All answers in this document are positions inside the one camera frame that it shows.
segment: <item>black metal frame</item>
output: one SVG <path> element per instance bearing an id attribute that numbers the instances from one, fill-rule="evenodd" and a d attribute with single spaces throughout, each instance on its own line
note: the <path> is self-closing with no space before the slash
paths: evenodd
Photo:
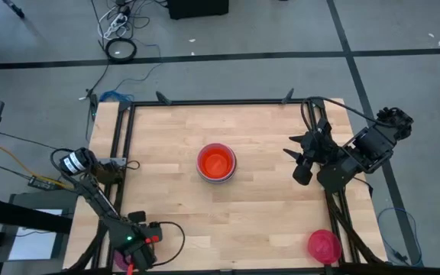
<path id="1" fill-rule="evenodd" d="M 288 99 L 287 104 L 302 104 L 303 102 L 306 102 L 305 99 Z M 276 105 L 276 104 L 282 104 L 280 99 L 219 99 L 219 100 L 181 100 L 181 101 L 172 101 L 171 105 L 169 106 L 191 106 L 191 105 Z M 134 117 L 135 117 L 135 109 L 137 107 L 152 107 L 152 106 L 163 106 L 168 107 L 163 102 L 158 101 L 146 101 L 146 102 L 120 102 L 120 105 L 118 107 L 118 114 L 117 114 L 117 120 L 116 120 L 116 126 L 115 126 L 115 134 L 113 136 L 113 142 L 112 142 L 112 150 L 110 153 L 111 157 L 116 157 L 116 153 L 118 151 L 118 142 L 120 141 L 120 133 L 121 133 L 121 126 L 123 122 L 123 116 L 124 111 L 126 108 L 129 108 L 128 112 L 128 123 L 127 123 L 127 130 L 125 133 L 125 142 L 123 147 L 123 155 L 122 157 L 128 158 L 128 154 L 130 152 L 130 145 L 131 145 L 131 139 L 132 139 L 132 130 L 134 127 Z M 310 124 L 312 127 L 315 127 L 316 125 L 316 119 L 315 119 L 315 107 L 319 109 L 319 113 L 322 118 L 327 118 L 327 112 L 325 110 L 325 105 L 323 102 L 309 102 L 308 104 L 308 110 L 309 110 L 309 117 L 310 117 Z M 121 210 L 121 203 L 123 199 L 123 185 L 125 184 L 125 181 L 121 184 L 118 184 L 118 190 L 115 197 L 115 203 L 114 207 L 118 212 Z M 111 187 L 106 186 L 105 187 L 105 195 L 109 197 L 111 192 Z M 333 196 L 332 194 L 329 194 L 325 192 L 325 197 Z M 348 208 L 348 202 L 345 198 L 345 194 L 343 192 L 338 193 L 338 199 L 339 203 L 341 205 L 341 212 L 344 215 L 345 219 L 351 224 L 351 216 L 349 214 L 349 208 Z M 332 232 L 341 239 L 338 222 L 335 216 L 330 213 L 328 210 L 328 216 L 332 228 Z M 99 249 L 95 252 L 95 256 L 92 260 L 92 268 L 98 268 L 100 257 L 101 257 L 101 246 L 102 246 L 102 240 L 99 244 Z M 351 251 L 351 260 L 355 263 L 359 263 L 359 254 L 352 243 L 352 241 L 349 240 L 349 248 Z M 108 248 L 108 254 L 106 259 L 106 269 L 108 271 L 112 271 L 113 267 L 113 247 L 110 245 Z M 342 255 L 339 258 L 338 261 L 339 265 L 346 263 L 346 256 L 344 255 L 344 251 L 342 251 Z M 330 274 L 332 272 L 332 268 L 329 265 L 326 265 L 325 267 L 307 267 L 307 268 L 288 268 L 288 269 L 256 269 L 256 270 L 235 270 L 236 274 L 312 274 L 312 273 L 326 273 Z M 154 274 L 220 274 L 225 273 L 223 270 L 194 270 L 194 271 L 151 271 L 151 273 Z"/>

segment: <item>wooden table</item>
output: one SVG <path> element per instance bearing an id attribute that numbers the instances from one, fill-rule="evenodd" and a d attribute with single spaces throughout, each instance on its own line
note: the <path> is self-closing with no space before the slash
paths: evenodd
<path id="1" fill-rule="evenodd" d="M 352 138 L 347 112 L 331 103 L 326 110 L 335 141 Z M 118 103 L 99 105 L 89 145 L 97 157 L 109 157 L 117 112 Z M 291 177 L 294 159 L 282 151 L 299 150 L 288 137 L 305 131 L 299 105 L 138 107 L 128 159 L 140 161 L 141 168 L 127 172 L 121 213 L 144 210 L 148 222 L 177 222 L 186 233 L 181 255 L 153 270 L 321 267 L 306 250 L 311 233 L 330 230 L 316 168 L 312 182 L 301 186 Z M 234 178 L 222 185 L 207 183 L 196 172 L 197 153 L 212 142 L 227 144 L 238 159 Z M 386 259 L 367 187 L 352 180 L 346 196 L 354 229 Z M 97 216 L 79 198 L 64 267 L 86 249 L 97 224 Z M 174 255 L 182 240 L 172 226 L 163 225 L 163 235 L 156 245 L 159 261 Z M 345 234 L 342 243 L 349 258 Z"/>

